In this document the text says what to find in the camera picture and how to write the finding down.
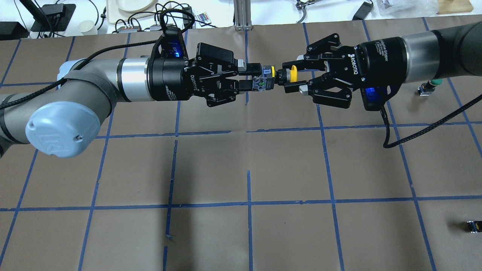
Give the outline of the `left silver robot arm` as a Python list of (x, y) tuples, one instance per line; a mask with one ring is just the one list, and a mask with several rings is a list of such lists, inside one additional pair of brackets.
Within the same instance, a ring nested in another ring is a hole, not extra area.
[(179, 31), (108, 47), (72, 62), (57, 82), (41, 90), (1, 95), (1, 156), (13, 145), (31, 144), (48, 155), (74, 157), (96, 139), (117, 103), (197, 96), (215, 107), (255, 91), (251, 80), (235, 76), (262, 74), (261, 64), (206, 43), (199, 43), (189, 59)]

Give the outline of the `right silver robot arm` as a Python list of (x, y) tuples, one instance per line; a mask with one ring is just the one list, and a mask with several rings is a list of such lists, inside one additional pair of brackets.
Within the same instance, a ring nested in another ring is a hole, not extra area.
[(456, 76), (481, 76), (482, 23), (431, 30), (343, 46), (333, 33), (307, 46), (298, 60), (276, 71), (286, 93), (316, 104), (351, 106), (360, 89), (367, 111), (378, 111), (402, 84)]

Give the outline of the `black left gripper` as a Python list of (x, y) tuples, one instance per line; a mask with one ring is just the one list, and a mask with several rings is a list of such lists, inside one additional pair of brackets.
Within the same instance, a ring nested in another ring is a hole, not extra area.
[[(152, 101), (184, 101), (193, 96), (206, 99), (207, 107), (236, 101), (243, 91), (253, 91), (251, 79), (228, 77), (262, 75), (260, 63), (236, 59), (230, 50), (207, 43), (198, 43), (196, 77), (188, 74), (190, 61), (186, 58), (182, 36), (160, 36), (155, 40), (146, 63), (146, 91)], [(209, 88), (196, 87), (196, 79), (222, 79)]]

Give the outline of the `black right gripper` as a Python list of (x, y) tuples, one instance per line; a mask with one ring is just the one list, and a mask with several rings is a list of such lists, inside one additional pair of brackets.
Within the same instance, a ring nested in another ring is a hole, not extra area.
[(300, 59), (282, 64), (283, 69), (294, 66), (297, 70), (325, 70), (324, 76), (299, 82), (283, 76), (284, 91), (311, 96), (315, 104), (348, 109), (351, 89), (360, 89), (365, 110), (380, 110), (393, 97), (387, 88), (400, 86), (406, 79), (406, 53), (401, 37), (351, 47), (341, 46), (339, 34), (333, 33), (309, 44)]

